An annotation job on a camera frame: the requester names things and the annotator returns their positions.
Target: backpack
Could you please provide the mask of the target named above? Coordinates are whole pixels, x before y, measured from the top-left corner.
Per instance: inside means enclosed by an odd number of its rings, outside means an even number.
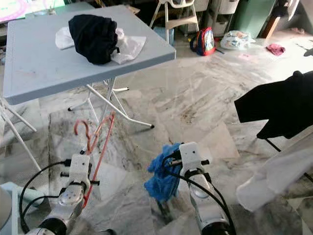
[[[190,49],[198,55],[210,55],[215,51],[213,31],[211,27],[201,29],[190,41]]]

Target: black cloth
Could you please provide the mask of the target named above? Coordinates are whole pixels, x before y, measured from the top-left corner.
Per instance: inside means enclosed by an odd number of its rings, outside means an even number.
[[[89,62],[100,65],[111,60],[117,43],[115,21],[101,16],[78,15],[68,22],[68,26],[76,51]]]
[[[240,122],[268,119],[260,139],[292,138],[313,125],[313,71],[257,86],[235,101]]]

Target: white table leg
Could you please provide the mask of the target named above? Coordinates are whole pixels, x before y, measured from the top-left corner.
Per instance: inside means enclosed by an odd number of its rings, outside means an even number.
[[[146,123],[146,122],[142,122],[142,121],[138,121],[138,120],[134,120],[130,117],[128,117],[126,114],[124,114],[122,111],[120,111],[118,108],[116,108],[111,102],[109,102],[109,100],[107,100],[106,98],[104,98],[98,91],[96,91],[92,86],[90,85],[86,85],[86,87],[93,93],[95,94],[97,97],[99,97],[101,100],[103,100],[106,103],[106,108],[108,106],[110,106],[112,109],[114,109],[118,114],[122,115],[122,117],[124,117],[126,120],[140,124],[140,125],[144,125],[144,126],[148,126],[151,129],[154,128],[153,124],[150,123]]]
[[[90,108],[91,108],[91,110],[92,110],[92,113],[94,115],[94,118],[95,118],[96,122],[99,123],[99,119],[98,119],[96,111],[94,110],[93,105],[91,103],[90,96],[91,96],[91,91],[89,91],[88,98],[83,103],[75,105],[75,106],[72,106],[72,107],[69,107],[67,110],[68,111],[73,111],[75,108],[78,108],[78,107],[88,103]]]
[[[115,94],[114,91],[112,92],[112,94],[114,95],[115,99],[117,100],[118,105],[121,107],[121,109],[123,110],[124,114],[125,114],[126,116],[128,116],[128,114],[126,113],[124,107],[122,106],[121,102],[120,102],[119,99],[117,98],[117,96],[116,96],[116,94]]]
[[[25,151],[28,153],[30,159],[33,161],[33,163],[35,164],[36,168],[38,170],[41,170],[40,166],[38,165],[38,163],[36,162],[33,154],[30,152],[30,150],[27,148],[26,144],[24,143],[23,139],[21,138],[21,136],[19,135],[17,129],[15,128],[15,126],[13,125],[13,123],[11,122],[11,120],[8,118],[8,116],[5,114],[5,112],[2,111],[2,117],[4,119],[5,122],[7,122],[11,128],[11,130],[13,131],[14,135],[16,136],[16,138],[19,140],[19,142],[21,143],[21,145],[24,147]]]
[[[129,87],[123,87],[123,88],[117,88],[117,89],[113,88],[114,92],[125,92],[125,91],[128,91],[128,90],[129,90]]]
[[[107,79],[107,81],[103,81],[104,84],[108,85],[108,93],[106,95],[107,100],[111,99],[111,95],[112,95],[112,92],[113,92],[113,86],[114,86],[114,83],[115,83],[115,79],[116,78],[114,77],[114,78]],[[106,115],[107,109],[108,109],[108,104],[106,103],[105,106],[104,106],[104,109],[102,111],[101,118],[100,118],[101,121],[104,119],[104,117]]]
[[[31,124],[29,124],[28,121],[26,121],[24,118],[22,118],[21,115],[19,115],[15,110],[11,109],[8,105],[4,104],[4,108],[9,110],[11,113],[13,113],[15,116],[17,116],[22,122],[25,123],[26,126],[28,126],[30,129],[33,130],[33,132],[36,132],[37,130],[35,127],[33,127]]]

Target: pink cloth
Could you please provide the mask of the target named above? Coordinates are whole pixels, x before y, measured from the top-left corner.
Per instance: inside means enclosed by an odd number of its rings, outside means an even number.
[[[270,52],[272,52],[274,55],[277,55],[277,56],[281,55],[286,50],[284,47],[282,47],[278,44],[275,44],[275,43],[267,46],[266,49],[269,50]]]

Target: white cloth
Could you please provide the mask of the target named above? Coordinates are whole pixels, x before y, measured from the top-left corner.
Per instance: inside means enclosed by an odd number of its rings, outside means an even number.
[[[251,212],[281,194],[313,166],[313,133],[267,160],[237,188],[239,203]]]
[[[55,34],[55,45],[60,50],[74,46],[74,40],[69,32],[69,27],[62,27]]]
[[[121,28],[117,28],[115,32],[117,33],[116,46],[119,48],[120,53],[114,51],[111,55],[111,59],[118,64],[123,64],[135,59],[141,52],[146,42],[146,37],[125,36]],[[69,27],[62,27],[55,34],[55,44],[58,49],[61,50],[74,46]]]

